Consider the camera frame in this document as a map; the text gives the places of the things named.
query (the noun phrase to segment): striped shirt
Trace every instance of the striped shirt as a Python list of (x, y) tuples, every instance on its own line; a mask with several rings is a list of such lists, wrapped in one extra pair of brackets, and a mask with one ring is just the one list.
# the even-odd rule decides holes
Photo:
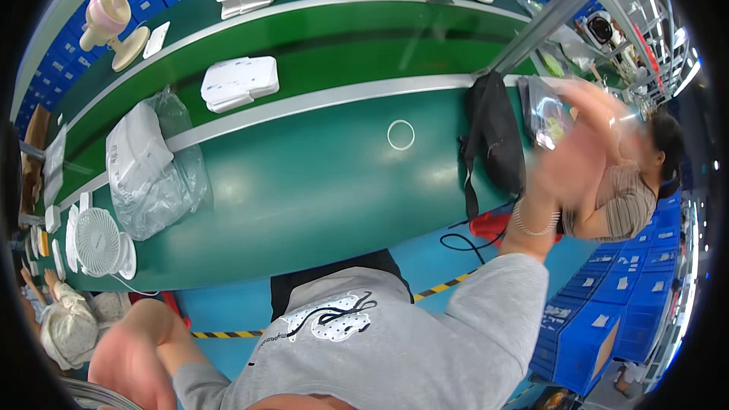
[[(657, 201), (653, 191), (643, 181), (636, 162), (607, 168), (600, 181), (595, 210), (605, 206), (610, 236), (594, 240), (620, 242), (635, 237), (648, 224)], [(562, 226), (567, 236), (574, 236), (575, 217), (575, 211), (562, 212)]]

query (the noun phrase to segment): gray sweatshirt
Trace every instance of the gray sweatshirt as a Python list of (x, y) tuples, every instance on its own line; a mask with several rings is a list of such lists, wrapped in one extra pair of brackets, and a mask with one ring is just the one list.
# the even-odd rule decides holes
[(500, 408), (526, 375), (547, 286), (541, 263), (504, 255), (433, 314), (412, 305), (394, 275), (344, 269), (294, 289), (233, 383), (191, 363), (173, 386), (185, 410), (243, 410), (285, 393), (358, 410)]

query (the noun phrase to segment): black backpack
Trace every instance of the black backpack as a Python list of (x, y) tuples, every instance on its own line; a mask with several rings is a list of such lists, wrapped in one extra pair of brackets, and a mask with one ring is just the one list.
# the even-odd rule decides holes
[(471, 185), (473, 162), (481, 154), (491, 182), (503, 191), (520, 194), (524, 188), (524, 150), (519, 126), (504, 79), (498, 72), (479, 77), (466, 91), (466, 117), (471, 125), (467, 137), (460, 137), (461, 159), (468, 173), (464, 191), (468, 219), (478, 216), (478, 199)]

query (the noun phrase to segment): green workbench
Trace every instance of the green workbench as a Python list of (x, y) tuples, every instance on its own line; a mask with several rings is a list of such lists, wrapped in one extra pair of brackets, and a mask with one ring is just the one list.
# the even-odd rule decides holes
[[(473, 3), (334, 0), (297, 7), (301, 1), (306, 0), (276, 0), (264, 9), (281, 7), (276, 13), (221, 26), (220, 4), (183, 0), (146, 23), (153, 29), (170, 21), (159, 57), (138, 58), (134, 66), (141, 69), (134, 72), (133, 66), (122, 73), (111, 71), (111, 54), (99, 59), (64, 96), (51, 120), (55, 123), (63, 114), (70, 121), (106, 90), (68, 131), (66, 160), (72, 165), (64, 169), (56, 203), (104, 173), (106, 135), (138, 101), (166, 84), (187, 106), (193, 126), (223, 117), (208, 111), (200, 97), (205, 70), (214, 62), (258, 55), (278, 61), (279, 92), (225, 114), (231, 115), (373, 80), (470, 73), (485, 67), (525, 26), (521, 16), (515, 18), (524, 14), (515, 0), (493, 4), (509, 13)], [(533, 74), (535, 68), (527, 60), (515, 73)], [(515, 89), (510, 93), (521, 123)], [(196, 213), (136, 243), (138, 271), (130, 285), (178, 289), (281, 274), (462, 221), (457, 141), (467, 132), (462, 94), (462, 88), (451, 88), (367, 99), (202, 142), (209, 199)], [(387, 142), (387, 127), (399, 118), (412, 123), (417, 136), (404, 152)], [(507, 200), (480, 168), (475, 187), (482, 210)], [(108, 186), (96, 189), (93, 201), (114, 214)], [(64, 225), (53, 236), (65, 250), (67, 210), (61, 217)], [(80, 290), (123, 289), (111, 277), (66, 273)]]

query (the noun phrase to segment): white rubber ring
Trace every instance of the white rubber ring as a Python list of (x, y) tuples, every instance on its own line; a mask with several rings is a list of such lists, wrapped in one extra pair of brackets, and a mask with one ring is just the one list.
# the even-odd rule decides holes
[[(390, 139), (390, 132), (392, 131), (392, 127), (394, 127), (396, 123), (404, 123), (405, 125), (410, 127), (410, 130), (413, 131), (413, 139), (410, 140), (410, 143), (408, 143), (408, 145), (404, 148), (398, 148), (396, 145), (392, 144), (392, 140)], [(402, 119), (397, 119), (396, 121), (393, 121), (390, 124), (390, 126), (387, 128), (387, 141), (390, 143), (390, 146), (392, 146), (392, 148), (394, 150), (408, 150), (408, 149), (410, 149), (410, 146), (412, 146), (413, 143), (415, 142), (415, 129), (413, 128), (412, 125), (410, 125), (410, 122), (403, 121)]]

